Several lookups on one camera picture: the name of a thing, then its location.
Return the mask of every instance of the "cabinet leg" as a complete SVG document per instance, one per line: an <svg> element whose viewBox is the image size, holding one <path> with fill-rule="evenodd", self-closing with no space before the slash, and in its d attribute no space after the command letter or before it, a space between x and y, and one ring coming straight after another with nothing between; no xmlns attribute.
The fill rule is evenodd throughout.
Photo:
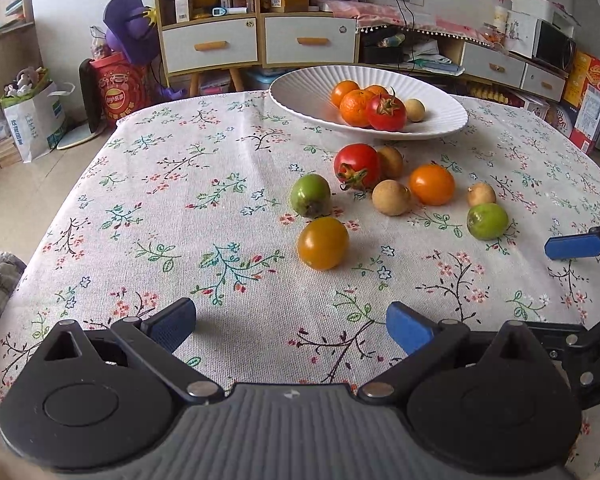
<svg viewBox="0 0 600 480"><path fill-rule="evenodd" d="M189 97L196 97L200 88L200 72L191 74L189 82Z"/></svg>
<svg viewBox="0 0 600 480"><path fill-rule="evenodd" d="M237 68L230 68L229 73L231 74L231 80L234 82L235 91L244 92L244 83L242 82L240 70Z"/></svg>

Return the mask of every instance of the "gray gripper base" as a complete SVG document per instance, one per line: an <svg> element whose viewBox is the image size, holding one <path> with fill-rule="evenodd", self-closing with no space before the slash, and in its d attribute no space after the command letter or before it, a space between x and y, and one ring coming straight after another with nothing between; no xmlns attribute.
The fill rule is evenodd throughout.
<svg viewBox="0 0 600 480"><path fill-rule="evenodd" d="M341 384L238 384L222 402L187 408L155 449L75 480L491 480L423 452L392 408ZM524 480L573 479L552 468Z"/></svg>

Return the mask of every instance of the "tablecloth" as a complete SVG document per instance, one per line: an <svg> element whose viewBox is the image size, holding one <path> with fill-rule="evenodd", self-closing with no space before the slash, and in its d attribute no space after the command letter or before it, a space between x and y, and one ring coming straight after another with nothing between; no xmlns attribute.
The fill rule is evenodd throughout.
<svg viewBox="0 0 600 480"><path fill-rule="evenodd" d="M453 202L399 218L367 192L341 191L329 130L266 92L205 96L125 118L67 197L0 321L0 401L51 327L147 317L191 297L198 326L176 352L229 389L236 381L347 382L355 390L405 357L387 335L394 300L476 330L508 319L600 320L600 258L550 261L548 237L600 224L600 169L524 110L457 98L470 120L441 139L392 142L409 170L435 162ZM307 220L288 193L327 178L349 231L340 267L299 261ZM464 193L491 184L509 213L497 240L466 228ZM600 469L600 406L584 417L569 467Z"/></svg>

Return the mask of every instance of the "yellow-orange tomato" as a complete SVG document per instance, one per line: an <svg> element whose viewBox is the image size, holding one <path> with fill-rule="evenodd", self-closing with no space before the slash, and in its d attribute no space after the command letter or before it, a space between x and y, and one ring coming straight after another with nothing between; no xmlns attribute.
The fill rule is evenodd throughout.
<svg viewBox="0 0 600 480"><path fill-rule="evenodd" d="M380 85L371 85L365 88L367 92L371 92L372 94L388 94L384 86Z"/></svg>
<svg viewBox="0 0 600 480"><path fill-rule="evenodd" d="M340 103L340 114L349 126L366 128L371 123L366 118L366 104L375 94L366 90L353 90Z"/></svg>
<svg viewBox="0 0 600 480"><path fill-rule="evenodd" d="M353 81L340 81L331 91L331 102L337 107L340 107L342 98L353 90L360 90L358 83Z"/></svg>
<svg viewBox="0 0 600 480"><path fill-rule="evenodd" d="M445 168L425 164L411 173L409 188L423 204L443 205L453 198L456 181Z"/></svg>
<svg viewBox="0 0 600 480"><path fill-rule="evenodd" d="M349 247L349 233L330 216L318 218L302 230L298 238L298 256L315 270L336 267Z"/></svg>

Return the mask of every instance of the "microwave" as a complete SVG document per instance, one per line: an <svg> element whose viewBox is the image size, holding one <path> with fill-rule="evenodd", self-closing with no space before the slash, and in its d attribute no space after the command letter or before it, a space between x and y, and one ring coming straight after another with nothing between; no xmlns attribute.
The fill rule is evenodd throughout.
<svg viewBox="0 0 600 480"><path fill-rule="evenodd" d="M570 72L576 43L551 23L510 10L504 46L510 52Z"/></svg>

